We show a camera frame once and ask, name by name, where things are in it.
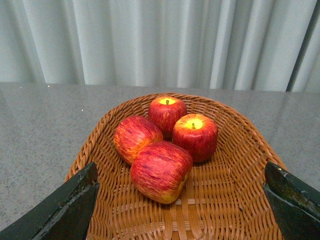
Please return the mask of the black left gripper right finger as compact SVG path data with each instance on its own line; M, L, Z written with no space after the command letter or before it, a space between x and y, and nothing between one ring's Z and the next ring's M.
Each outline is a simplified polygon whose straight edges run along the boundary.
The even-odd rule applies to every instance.
M268 161L263 190L285 240L320 238L320 192Z

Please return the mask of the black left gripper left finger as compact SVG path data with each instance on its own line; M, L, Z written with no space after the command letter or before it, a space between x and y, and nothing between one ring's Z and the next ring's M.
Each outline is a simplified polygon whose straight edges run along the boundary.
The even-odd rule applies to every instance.
M87 164L21 218L1 230L2 240L85 240L100 183Z

